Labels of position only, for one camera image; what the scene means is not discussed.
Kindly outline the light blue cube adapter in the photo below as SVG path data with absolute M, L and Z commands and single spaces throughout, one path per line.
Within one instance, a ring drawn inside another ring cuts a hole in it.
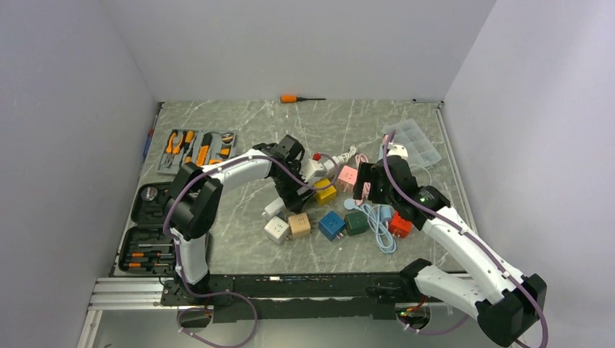
M 392 221 L 392 216 L 393 213 L 390 206 L 381 205 L 379 207 L 379 219 L 386 228 L 388 228 L 390 222 Z

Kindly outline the white long power strip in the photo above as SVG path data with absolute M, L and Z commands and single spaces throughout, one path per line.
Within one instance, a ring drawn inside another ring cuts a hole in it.
M 358 153 L 358 148 L 356 146 L 351 146 L 348 152 L 344 152 L 337 156 L 326 157 L 324 161 L 321 161 L 320 154 L 314 154 L 312 158 L 319 162 L 329 161 L 332 164 L 332 169 L 329 172 L 329 176 L 327 179 L 331 181 L 331 185 L 336 181 L 336 176 L 339 174 L 341 169 L 349 162 L 351 157 L 354 157 Z M 284 203 L 280 197 L 272 201 L 268 204 L 264 211 L 263 217 L 266 219 L 271 219 L 273 216 L 279 216 L 284 210 L 288 210 L 285 208 Z

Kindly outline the pink cube adapter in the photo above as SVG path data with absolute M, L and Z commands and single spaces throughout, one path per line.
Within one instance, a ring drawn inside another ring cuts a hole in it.
M 337 178 L 337 189 L 342 192 L 352 192 L 357 180 L 358 170 L 345 165 Z

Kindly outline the dark green cube adapter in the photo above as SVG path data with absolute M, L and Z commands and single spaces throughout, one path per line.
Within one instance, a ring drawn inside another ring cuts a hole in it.
M 348 236 L 356 236 L 370 229 L 368 218 L 363 212 L 354 211 L 344 217 L 345 230 Z

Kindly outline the red cube socket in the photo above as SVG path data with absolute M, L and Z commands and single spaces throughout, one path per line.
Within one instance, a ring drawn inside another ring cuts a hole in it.
M 411 232 L 413 224 L 409 220 L 403 219 L 398 212 L 395 212 L 388 225 L 388 231 L 399 239 L 405 239 Z

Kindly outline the yellow cube adapter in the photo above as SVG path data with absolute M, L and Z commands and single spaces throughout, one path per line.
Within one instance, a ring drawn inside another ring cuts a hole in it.
M 320 206 L 327 205 L 337 197 L 337 190 L 334 186 L 331 186 L 331 181 L 327 178 L 323 178 L 313 185 L 320 190 L 315 190 L 314 198 L 317 204 Z

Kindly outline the dark blue cube adapter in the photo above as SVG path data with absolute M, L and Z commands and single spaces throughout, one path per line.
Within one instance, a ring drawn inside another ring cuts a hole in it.
M 343 219 L 334 211 L 329 211 L 318 222 L 318 230 L 329 241 L 340 239 L 345 227 Z

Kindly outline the orange wooden cube adapter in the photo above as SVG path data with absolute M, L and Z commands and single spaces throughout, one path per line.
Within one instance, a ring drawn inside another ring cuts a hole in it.
M 298 239 L 310 235 L 311 225 L 309 217 L 305 212 L 289 216 L 287 222 L 290 227 L 290 237 L 292 239 Z

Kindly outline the white cube adapter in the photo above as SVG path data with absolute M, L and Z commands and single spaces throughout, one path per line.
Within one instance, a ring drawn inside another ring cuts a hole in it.
M 265 225 L 264 231 L 270 240 L 282 244 L 289 237 L 290 227 L 278 216 L 273 216 Z

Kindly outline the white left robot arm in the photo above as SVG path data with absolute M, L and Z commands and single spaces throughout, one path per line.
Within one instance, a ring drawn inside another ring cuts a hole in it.
M 278 143 L 261 143 L 215 165 L 182 165 L 163 204 L 163 231 L 173 238 L 180 295 L 192 305 L 209 293 L 207 240 L 224 193 L 251 181 L 270 178 L 285 208 L 300 213 L 313 195 L 301 172 L 304 146 L 290 135 Z

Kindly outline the clear plastic screw organizer box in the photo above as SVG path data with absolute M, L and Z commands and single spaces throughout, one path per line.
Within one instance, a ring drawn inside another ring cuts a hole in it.
M 442 156 L 414 119 L 384 126 L 382 133 L 388 135 L 392 130 L 395 131 L 393 142 L 403 145 L 407 150 L 409 165 L 429 169 L 441 161 Z

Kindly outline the grey tool tray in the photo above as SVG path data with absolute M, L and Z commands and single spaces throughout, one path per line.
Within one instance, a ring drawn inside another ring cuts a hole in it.
M 176 128 L 180 131 L 184 130 L 193 130 L 195 131 L 195 137 L 192 141 L 189 148 L 184 152 L 183 158 L 178 161 L 176 160 L 171 167 L 163 167 L 162 166 L 162 156 L 165 150 L 165 145 L 167 143 L 167 138 L 163 144 L 162 154 L 160 155 L 160 159 L 157 163 L 157 172 L 163 175 L 175 175 L 179 167 L 186 163 L 196 164 L 197 155 L 201 146 L 209 145 L 209 152 L 207 153 L 207 159 L 203 166 L 205 165 L 215 165 L 221 162 L 225 162 L 226 160 L 231 159 L 236 155 L 236 140 L 237 133 L 232 130 L 195 130 L 188 128 Z

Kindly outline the black open tool case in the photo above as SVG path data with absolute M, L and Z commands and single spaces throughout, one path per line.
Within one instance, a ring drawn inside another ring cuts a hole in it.
M 117 253 L 116 270 L 133 276 L 172 277 L 176 253 L 173 239 L 163 232 L 162 203 L 169 181 L 140 186 L 129 215 L 128 228 Z

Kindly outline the orange handled screwdriver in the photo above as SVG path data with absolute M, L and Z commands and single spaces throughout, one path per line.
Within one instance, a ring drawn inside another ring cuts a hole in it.
M 294 104 L 298 102 L 308 102 L 308 101 L 325 101 L 325 98 L 307 98 L 302 96 L 295 95 L 282 95 L 279 98 L 279 101 L 282 104 Z

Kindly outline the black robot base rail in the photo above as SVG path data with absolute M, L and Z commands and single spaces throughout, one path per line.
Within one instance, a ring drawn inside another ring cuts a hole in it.
M 207 307 L 214 323 L 234 323 L 252 318 L 394 320 L 411 307 L 425 315 L 431 302 L 396 272 L 212 275 L 205 293 L 212 298 L 197 298 L 180 281 L 168 280 L 160 304 Z

